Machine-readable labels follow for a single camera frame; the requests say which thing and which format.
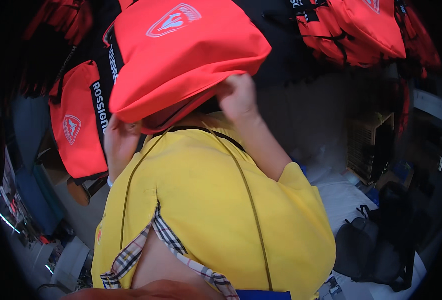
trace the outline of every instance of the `plaid shirt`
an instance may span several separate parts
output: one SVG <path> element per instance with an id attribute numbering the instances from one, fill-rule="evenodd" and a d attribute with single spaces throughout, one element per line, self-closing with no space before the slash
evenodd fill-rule
<path id="1" fill-rule="evenodd" d="M 163 220 L 160 211 L 161 206 L 158 202 L 156 212 L 154 213 L 151 222 L 121 251 L 121 253 L 118 254 L 118 256 L 116 256 L 114 262 L 112 263 L 111 271 L 101 274 L 100 277 L 104 284 L 104 288 L 122 288 L 119 280 L 123 278 L 139 261 L 144 244 L 146 243 L 147 234 L 152 225 L 152 228 L 158 235 L 158 238 L 164 242 L 169 250 L 180 261 L 197 273 L 206 282 L 215 286 L 226 299 L 239 300 L 236 290 L 233 288 L 229 280 L 226 279 L 226 277 L 184 256 L 184 254 L 187 254 L 186 249 L 171 228 Z"/>

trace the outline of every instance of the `yellow t-shirt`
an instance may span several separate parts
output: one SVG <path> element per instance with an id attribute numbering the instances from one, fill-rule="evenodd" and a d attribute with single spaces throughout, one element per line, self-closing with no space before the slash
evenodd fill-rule
<path id="1" fill-rule="evenodd" d="M 242 141 L 228 124 L 212 130 Z M 161 137 L 146 142 L 116 179 L 96 231 L 93 284 L 110 270 L 120 252 L 121 223 L 129 177 L 141 157 Z M 234 154 L 258 213 L 274 291 L 310 299 L 328 277 L 335 244 L 316 187 L 296 163 L 278 182 L 269 179 L 243 151 L 220 138 Z M 188 254 L 226 276 L 237 290 L 268 290 L 258 231 L 241 174 L 219 141 L 198 129 L 167 133 L 132 177 L 127 196 L 123 245 L 151 221 L 157 203 L 163 219 Z M 121 280 L 129 288 L 135 267 Z"/>

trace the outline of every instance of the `black backpack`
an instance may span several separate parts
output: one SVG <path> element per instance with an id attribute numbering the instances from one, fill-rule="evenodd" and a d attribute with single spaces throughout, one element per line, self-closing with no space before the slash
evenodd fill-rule
<path id="1" fill-rule="evenodd" d="M 428 220 L 399 183 L 385 184 L 379 199 L 379 209 L 361 205 L 357 210 L 364 217 L 345 220 L 339 229 L 333 270 L 355 282 L 385 284 L 399 292 L 411 287 L 415 245 Z"/>

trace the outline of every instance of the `red bag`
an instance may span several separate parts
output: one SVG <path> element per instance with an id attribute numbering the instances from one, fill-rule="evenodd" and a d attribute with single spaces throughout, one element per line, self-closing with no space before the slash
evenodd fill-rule
<path id="1" fill-rule="evenodd" d="M 114 22 L 110 111 L 126 123 L 144 119 L 145 134 L 160 132 L 228 76 L 254 75 L 270 51 L 230 0 L 137 1 Z"/>
<path id="2" fill-rule="evenodd" d="M 339 26 L 385 58 L 405 58 L 393 0 L 328 0 Z"/>
<path id="3" fill-rule="evenodd" d="M 395 4 L 396 17 L 408 57 L 418 60 L 423 67 L 440 69 L 441 60 L 438 51 L 418 15 L 404 1 L 397 0 Z"/>
<path id="4" fill-rule="evenodd" d="M 379 20 L 376 17 L 374 17 L 374 24 L 367 22 L 368 24 L 362 24 L 361 28 L 358 28 L 356 25 L 356 19 L 348 20 L 349 24 L 346 24 L 344 21 L 339 23 L 339 15 L 351 18 L 349 12 L 352 8 L 346 8 L 347 3 L 340 4 L 336 1 L 338 0 L 299 0 L 293 3 L 293 10 L 298 14 L 296 20 L 303 41 L 308 47 L 314 49 L 313 54 L 315 57 L 325 57 L 327 60 L 340 66 L 347 64 L 363 68 L 377 64 L 390 56 L 393 57 L 392 53 L 389 55 L 384 53 L 385 49 L 383 48 L 382 40 L 379 40 L 380 37 L 375 36 L 374 39 L 370 37 L 371 40 L 366 38 L 364 31 L 369 32 L 371 27 L 376 28 L 378 24 Z M 373 7 L 376 7 L 374 6 L 375 3 L 370 3 L 372 6 L 362 3 L 369 10 L 367 13 L 379 13 L 379 9 L 373 11 Z M 401 39 L 396 39 L 399 35 L 399 28 L 394 31 L 388 31 L 386 34 L 392 39 L 388 40 L 387 43 L 392 41 L 402 43 Z"/>
<path id="5" fill-rule="evenodd" d="M 54 104 L 59 93 L 61 103 Z M 109 95 L 103 94 L 96 63 L 86 61 L 68 71 L 49 95 L 52 131 L 69 175 L 86 180 L 105 175 L 102 145 L 110 118 Z"/>
<path id="6" fill-rule="evenodd" d="M 69 45 L 78 45 L 93 25 L 93 16 L 85 0 L 46 0 L 23 33 L 29 40 L 41 23 L 65 33 Z"/>

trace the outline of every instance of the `wrist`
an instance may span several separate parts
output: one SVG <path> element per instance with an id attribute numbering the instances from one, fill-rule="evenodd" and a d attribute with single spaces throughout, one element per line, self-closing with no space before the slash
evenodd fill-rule
<path id="1" fill-rule="evenodd" d="M 264 120 L 259 114 L 258 110 L 256 110 L 240 115 L 236 119 L 232 120 L 232 122 L 236 129 L 242 129 L 245 127 L 259 126 L 260 124 L 264 123 Z"/>
<path id="2" fill-rule="evenodd" d="M 124 171 L 125 168 L 126 166 L 119 166 L 119 165 L 117 166 L 115 164 L 110 164 L 108 162 L 108 174 L 112 183 L 116 181 L 116 178 L 119 177 L 119 175 L 121 175 L 121 173 Z"/>

